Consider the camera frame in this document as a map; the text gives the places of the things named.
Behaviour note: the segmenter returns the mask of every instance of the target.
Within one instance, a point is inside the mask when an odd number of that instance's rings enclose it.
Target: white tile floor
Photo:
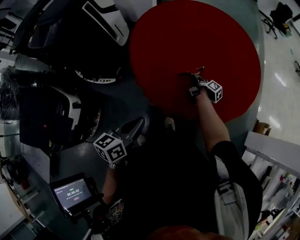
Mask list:
[[[300,63],[300,35],[291,29],[290,37],[276,30],[277,40],[264,31],[265,71],[257,118],[270,124],[270,136],[300,145],[300,76],[294,65],[295,60]]]

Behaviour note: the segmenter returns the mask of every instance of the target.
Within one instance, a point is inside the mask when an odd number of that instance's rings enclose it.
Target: black sleeve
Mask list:
[[[250,236],[255,229],[262,209],[262,186],[251,169],[241,159],[232,142],[224,141],[217,143],[209,153],[210,160],[215,162],[215,156],[225,164],[230,180],[240,185],[244,190],[249,216]]]

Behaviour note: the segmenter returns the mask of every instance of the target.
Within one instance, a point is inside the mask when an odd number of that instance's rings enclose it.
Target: black t-shirt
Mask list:
[[[252,232],[261,210],[262,190],[234,145],[218,143],[208,161],[190,141],[173,136],[145,144],[129,157],[106,214],[108,227],[104,237],[140,240],[170,225],[218,233],[214,193],[219,179],[215,156],[224,159],[230,178],[238,180],[245,192],[248,211],[252,211]]]

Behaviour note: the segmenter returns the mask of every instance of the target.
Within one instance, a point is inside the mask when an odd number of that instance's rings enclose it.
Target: table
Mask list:
[[[260,21],[260,14],[256,1],[254,0],[203,0],[203,2],[211,4],[233,17],[248,33],[258,52],[262,77],[264,73],[264,45],[263,45],[263,29]],[[44,70],[45,66],[34,60],[28,60],[26,57],[20,57],[17,61],[18,67],[21,63],[23,70]],[[104,103],[101,113],[101,126],[95,139],[102,132],[115,129],[121,124],[133,120],[139,116],[146,118],[147,123],[154,126],[154,130],[158,126],[163,127],[164,117],[156,112],[156,109],[144,97],[141,88],[135,84],[135,78],[127,66],[123,81],[116,85],[104,86],[100,84],[92,84],[83,82],[83,87],[94,89],[102,93],[99,99]],[[226,123],[229,129],[232,142],[236,145],[238,152],[242,155],[244,152],[244,142],[247,137],[248,130],[252,129],[255,123],[257,109],[260,102],[261,88],[254,103],[240,117]],[[204,143],[201,132],[198,128],[186,128],[187,131],[195,132],[195,142],[199,149],[204,152]],[[91,143],[82,143],[73,148],[58,153],[59,173],[52,177],[52,181],[60,180],[76,173],[85,172],[87,177],[93,177],[97,183],[97,187],[101,190],[104,183],[107,164],[101,160]],[[68,219],[65,219],[59,211],[58,206],[52,197],[48,185],[35,173],[30,172],[30,182],[39,186],[41,189],[41,197],[35,204],[40,204],[45,213],[39,218],[51,231],[60,236],[62,239],[81,240],[87,230],[86,222],[81,219],[77,225],[73,225]]]

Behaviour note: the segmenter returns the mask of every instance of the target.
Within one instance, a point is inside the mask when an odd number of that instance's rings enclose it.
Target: black chair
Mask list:
[[[270,28],[269,31],[267,31],[267,33],[269,34],[272,30],[276,36],[275,39],[277,39],[275,28],[278,28],[284,34],[286,34],[287,29],[291,30],[289,26],[287,26],[287,27],[284,26],[284,23],[293,17],[293,11],[286,4],[284,5],[281,2],[279,2],[276,10],[271,11],[270,16],[273,19],[273,21],[265,14],[263,14],[263,15],[266,18],[263,19],[262,21],[265,24],[267,24]]]

